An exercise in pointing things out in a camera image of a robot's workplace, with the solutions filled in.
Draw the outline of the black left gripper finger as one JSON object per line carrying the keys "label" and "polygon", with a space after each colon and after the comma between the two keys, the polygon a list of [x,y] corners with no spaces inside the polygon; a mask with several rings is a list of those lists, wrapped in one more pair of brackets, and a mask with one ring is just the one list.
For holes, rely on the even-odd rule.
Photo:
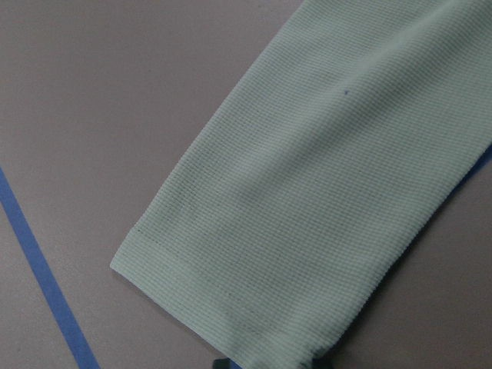
{"label": "black left gripper finger", "polygon": [[230,369],[231,360],[229,358],[216,359],[212,363],[212,369]]}

